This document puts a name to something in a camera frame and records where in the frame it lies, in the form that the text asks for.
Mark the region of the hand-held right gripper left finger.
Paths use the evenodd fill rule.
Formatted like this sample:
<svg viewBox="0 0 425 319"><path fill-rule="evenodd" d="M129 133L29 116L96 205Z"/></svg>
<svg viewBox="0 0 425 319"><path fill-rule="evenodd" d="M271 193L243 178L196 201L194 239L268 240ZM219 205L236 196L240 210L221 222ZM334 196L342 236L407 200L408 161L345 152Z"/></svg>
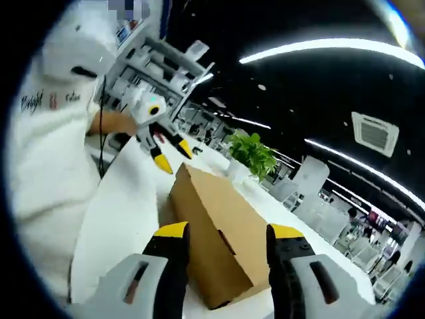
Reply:
<svg viewBox="0 0 425 319"><path fill-rule="evenodd" d="M97 318L182 318L188 283L190 225L159 228L141 254L132 254L100 280Z"/></svg>

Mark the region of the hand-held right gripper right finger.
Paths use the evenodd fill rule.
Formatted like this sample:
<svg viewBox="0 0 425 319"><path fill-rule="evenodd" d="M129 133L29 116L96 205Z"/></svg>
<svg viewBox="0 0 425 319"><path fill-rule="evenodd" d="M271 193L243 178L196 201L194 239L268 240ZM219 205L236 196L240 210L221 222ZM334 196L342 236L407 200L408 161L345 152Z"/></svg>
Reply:
<svg viewBox="0 0 425 319"><path fill-rule="evenodd" d="M297 229L267 225L266 257L272 318L362 318L372 307L355 279Z"/></svg>

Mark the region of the person's left hand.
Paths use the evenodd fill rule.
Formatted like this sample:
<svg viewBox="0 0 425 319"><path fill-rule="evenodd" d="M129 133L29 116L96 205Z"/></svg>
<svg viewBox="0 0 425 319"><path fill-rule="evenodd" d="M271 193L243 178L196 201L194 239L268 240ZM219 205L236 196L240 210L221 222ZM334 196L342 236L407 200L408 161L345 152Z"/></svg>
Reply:
<svg viewBox="0 0 425 319"><path fill-rule="evenodd" d="M114 120L114 128L112 131L115 133L134 136L137 133L137 123L130 116L118 114Z"/></svg>

